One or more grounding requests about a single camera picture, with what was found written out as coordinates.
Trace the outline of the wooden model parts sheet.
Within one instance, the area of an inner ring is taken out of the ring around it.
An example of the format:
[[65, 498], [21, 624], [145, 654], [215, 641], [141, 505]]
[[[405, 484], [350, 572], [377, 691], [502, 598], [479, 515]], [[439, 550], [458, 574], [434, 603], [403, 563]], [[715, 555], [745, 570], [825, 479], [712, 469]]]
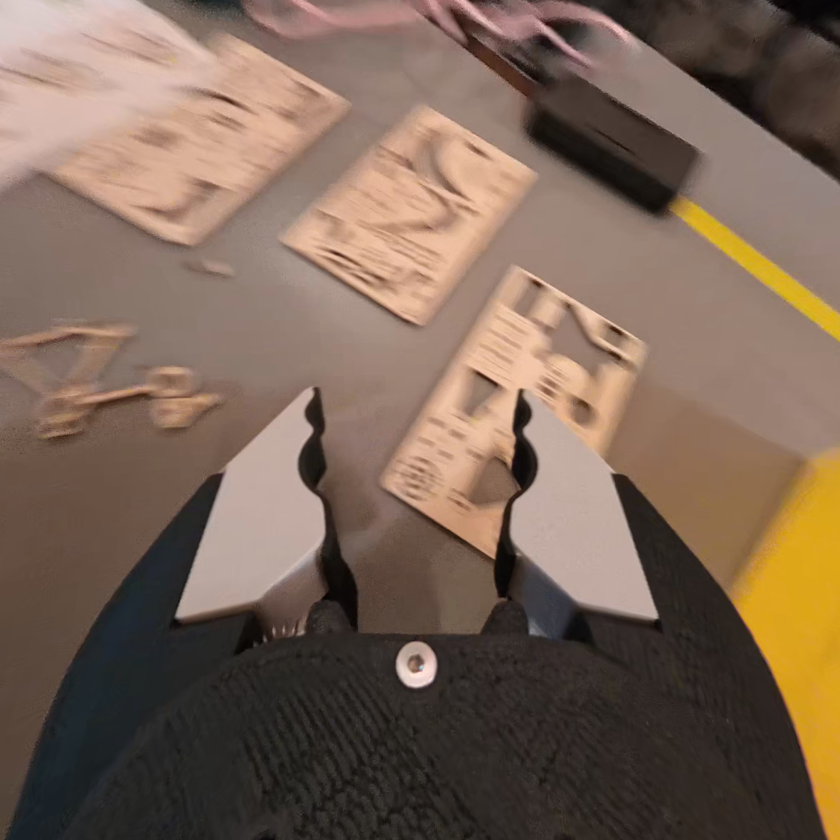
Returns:
[[202, 243], [350, 111], [330, 89], [231, 35], [218, 72], [172, 110], [85, 143], [49, 174], [148, 234]]

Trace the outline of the yellow tape strip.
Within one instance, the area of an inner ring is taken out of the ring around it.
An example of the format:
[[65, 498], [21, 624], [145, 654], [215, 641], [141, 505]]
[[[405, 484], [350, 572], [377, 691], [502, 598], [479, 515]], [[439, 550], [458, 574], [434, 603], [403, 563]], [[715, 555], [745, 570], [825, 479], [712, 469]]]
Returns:
[[819, 330], [839, 341], [839, 312], [690, 199], [679, 196], [670, 212]]

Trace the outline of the wooden sheet with curved parts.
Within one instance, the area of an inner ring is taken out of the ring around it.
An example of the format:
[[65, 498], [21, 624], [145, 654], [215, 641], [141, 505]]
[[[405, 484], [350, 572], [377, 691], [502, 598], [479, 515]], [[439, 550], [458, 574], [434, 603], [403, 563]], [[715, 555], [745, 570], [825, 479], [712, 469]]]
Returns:
[[427, 106], [410, 111], [280, 242], [425, 326], [537, 175]]

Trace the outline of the key-shaped wooden part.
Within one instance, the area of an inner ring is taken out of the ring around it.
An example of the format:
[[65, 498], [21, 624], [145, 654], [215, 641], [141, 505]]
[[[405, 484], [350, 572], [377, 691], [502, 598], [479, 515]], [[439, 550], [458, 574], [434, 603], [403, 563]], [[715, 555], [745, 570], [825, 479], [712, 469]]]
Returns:
[[89, 382], [60, 386], [38, 404], [35, 432], [42, 439], [81, 433], [94, 410], [107, 404], [140, 397], [171, 399], [197, 394], [201, 381], [189, 368], [175, 365], [151, 367], [143, 383], [117, 390], [98, 391]]

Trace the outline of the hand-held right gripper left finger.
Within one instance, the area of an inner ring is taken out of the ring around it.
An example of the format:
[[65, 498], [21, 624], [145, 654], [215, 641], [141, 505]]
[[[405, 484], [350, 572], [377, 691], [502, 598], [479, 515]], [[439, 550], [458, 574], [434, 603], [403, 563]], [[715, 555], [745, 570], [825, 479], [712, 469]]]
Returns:
[[325, 431], [322, 392], [312, 386], [227, 463], [175, 610], [179, 624], [247, 614], [269, 642], [305, 634], [310, 610], [327, 601], [358, 628], [358, 588], [321, 488]]

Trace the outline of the white instruction booklet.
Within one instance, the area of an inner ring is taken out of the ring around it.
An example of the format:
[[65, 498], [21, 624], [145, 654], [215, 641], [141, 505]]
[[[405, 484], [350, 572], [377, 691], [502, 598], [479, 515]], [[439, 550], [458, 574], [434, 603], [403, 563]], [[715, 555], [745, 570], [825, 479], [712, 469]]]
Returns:
[[2, 2], [2, 192], [216, 68], [207, 47], [143, 2]]

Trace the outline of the small trapezoid wooden part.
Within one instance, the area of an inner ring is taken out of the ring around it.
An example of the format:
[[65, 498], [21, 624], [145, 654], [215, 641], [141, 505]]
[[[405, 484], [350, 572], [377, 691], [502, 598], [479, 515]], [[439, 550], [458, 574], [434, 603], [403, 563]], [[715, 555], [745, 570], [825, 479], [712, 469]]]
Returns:
[[150, 420], [160, 430], [183, 430], [192, 427], [223, 401], [219, 394], [204, 392], [187, 396], [156, 397], [150, 403]]

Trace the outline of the wooden sheet with large cutouts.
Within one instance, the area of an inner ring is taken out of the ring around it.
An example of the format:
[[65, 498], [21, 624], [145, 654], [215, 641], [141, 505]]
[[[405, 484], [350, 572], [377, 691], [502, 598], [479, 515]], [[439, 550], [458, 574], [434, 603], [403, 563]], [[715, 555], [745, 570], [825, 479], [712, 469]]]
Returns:
[[511, 466], [520, 391], [605, 455], [646, 361], [645, 342], [519, 266], [504, 276], [381, 476], [381, 486], [488, 558], [504, 500], [471, 494]]

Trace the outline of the wooden frame part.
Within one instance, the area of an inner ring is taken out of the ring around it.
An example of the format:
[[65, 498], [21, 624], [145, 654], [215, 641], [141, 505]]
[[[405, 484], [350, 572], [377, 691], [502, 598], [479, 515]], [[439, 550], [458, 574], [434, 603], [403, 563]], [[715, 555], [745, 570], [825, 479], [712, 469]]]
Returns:
[[[65, 323], [40, 332], [1, 340], [1, 369], [37, 396], [68, 389], [89, 392], [112, 358], [137, 334], [128, 323]], [[78, 356], [62, 377], [40, 365], [32, 353], [48, 344], [79, 343]]]

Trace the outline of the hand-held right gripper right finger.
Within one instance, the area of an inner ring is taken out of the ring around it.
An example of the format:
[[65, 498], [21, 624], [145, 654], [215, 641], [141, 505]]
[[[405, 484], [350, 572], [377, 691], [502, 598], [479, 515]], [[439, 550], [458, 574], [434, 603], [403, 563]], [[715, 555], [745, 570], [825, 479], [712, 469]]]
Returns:
[[658, 609], [612, 468], [523, 390], [511, 431], [518, 488], [502, 512], [499, 597], [523, 610], [535, 637], [566, 637], [588, 615], [655, 628]]

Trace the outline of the black rectangular box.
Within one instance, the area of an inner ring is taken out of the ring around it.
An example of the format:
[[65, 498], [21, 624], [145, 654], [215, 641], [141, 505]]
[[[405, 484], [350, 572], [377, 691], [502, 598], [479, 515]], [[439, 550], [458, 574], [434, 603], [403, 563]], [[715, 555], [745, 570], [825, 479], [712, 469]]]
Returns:
[[664, 214], [700, 162], [700, 151], [592, 82], [569, 75], [537, 89], [529, 137], [652, 215]]

